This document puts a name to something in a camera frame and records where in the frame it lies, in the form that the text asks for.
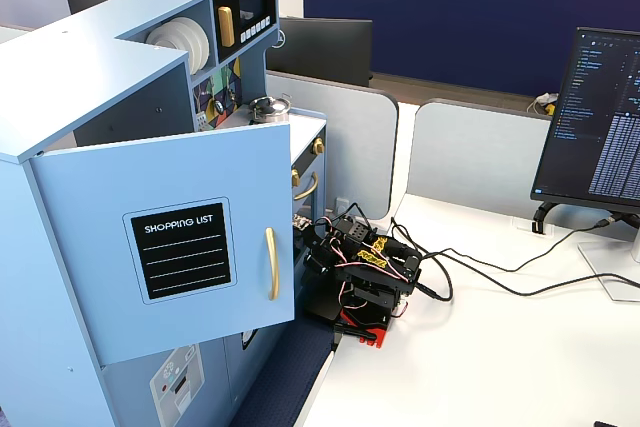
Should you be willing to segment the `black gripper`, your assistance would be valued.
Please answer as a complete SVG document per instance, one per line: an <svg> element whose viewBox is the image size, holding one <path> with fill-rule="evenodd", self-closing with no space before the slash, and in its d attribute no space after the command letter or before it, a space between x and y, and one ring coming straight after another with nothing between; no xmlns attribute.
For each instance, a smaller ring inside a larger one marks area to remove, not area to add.
<svg viewBox="0 0 640 427"><path fill-rule="evenodd" d="M334 255L338 259L357 260L358 253L372 245L376 229L354 217L336 220L329 231L323 226L308 224L301 230L303 243L309 248L304 258L307 270L323 275L334 268Z"/></svg>

